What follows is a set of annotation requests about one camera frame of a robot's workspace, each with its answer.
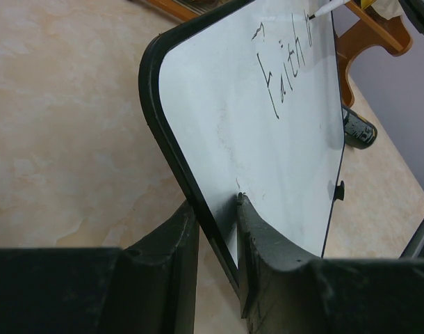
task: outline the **gray wall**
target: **gray wall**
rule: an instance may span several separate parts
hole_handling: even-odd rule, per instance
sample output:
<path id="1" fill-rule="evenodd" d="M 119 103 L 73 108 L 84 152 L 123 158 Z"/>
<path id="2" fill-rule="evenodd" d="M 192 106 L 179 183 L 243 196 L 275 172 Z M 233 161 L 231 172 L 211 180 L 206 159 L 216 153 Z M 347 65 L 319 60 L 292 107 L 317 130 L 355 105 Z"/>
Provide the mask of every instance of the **gray wall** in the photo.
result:
<path id="1" fill-rule="evenodd" d="M 338 35 L 356 21 L 345 6 L 334 12 Z M 424 37 L 406 17 L 405 25 L 414 40 L 406 54 L 392 57 L 372 47 L 356 58 L 350 74 L 424 189 Z"/>

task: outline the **black frame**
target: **black frame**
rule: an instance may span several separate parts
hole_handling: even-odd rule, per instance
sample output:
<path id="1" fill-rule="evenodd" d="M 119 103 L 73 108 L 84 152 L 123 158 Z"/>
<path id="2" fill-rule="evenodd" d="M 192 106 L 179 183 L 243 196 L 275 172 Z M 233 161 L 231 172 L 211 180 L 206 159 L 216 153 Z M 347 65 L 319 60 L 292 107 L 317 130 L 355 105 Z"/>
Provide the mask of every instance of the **black frame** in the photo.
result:
<path id="1" fill-rule="evenodd" d="M 215 254 L 220 261 L 222 268 L 232 284 L 232 287 L 238 292 L 238 272 L 227 245 L 221 235 L 212 213 L 202 195 L 199 186 L 193 177 L 192 171 L 187 164 L 186 159 L 179 147 L 177 140 L 170 129 L 165 118 L 163 107 L 159 98 L 159 71 L 165 55 L 178 44 L 184 42 L 200 31 L 215 24 L 226 16 L 236 12 L 242 7 L 255 0 L 233 0 L 206 14 L 203 14 L 186 23 L 180 24 L 173 29 L 154 38 L 147 46 L 142 55 L 140 69 L 138 74 L 138 91 L 144 117 L 151 129 L 156 142 L 158 143 L 164 157 L 169 163 L 175 178 L 177 179 L 184 195 L 190 205 L 195 210 L 204 234 L 212 246 Z M 339 171 L 336 182 L 339 180 L 343 151 L 339 164 Z M 331 220 L 334 201 L 329 213 L 327 231 L 323 244 L 323 253 L 325 252 L 326 240 L 329 231 L 329 221 Z"/>

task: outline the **pen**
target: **pen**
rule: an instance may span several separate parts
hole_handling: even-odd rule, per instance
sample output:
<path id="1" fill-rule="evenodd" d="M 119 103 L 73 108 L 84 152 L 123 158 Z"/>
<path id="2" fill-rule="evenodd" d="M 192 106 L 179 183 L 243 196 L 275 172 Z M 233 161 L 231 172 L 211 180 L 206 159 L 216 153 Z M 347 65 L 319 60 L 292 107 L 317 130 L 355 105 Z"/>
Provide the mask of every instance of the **pen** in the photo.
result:
<path id="1" fill-rule="evenodd" d="M 345 3 L 349 2 L 349 1 L 350 0 L 332 0 L 329 3 L 327 3 L 326 5 L 320 7 L 320 9 L 317 10 L 314 13 L 314 15 L 311 15 L 309 17 L 309 19 L 313 19 L 313 18 L 315 18 L 317 16 L 321 16 L 321 15 L 327 14 L 327 13 L 333 11 L 334 9 L 336 9 L 337 7 L 342 6 L 343 4 L 345 4 Z"/>

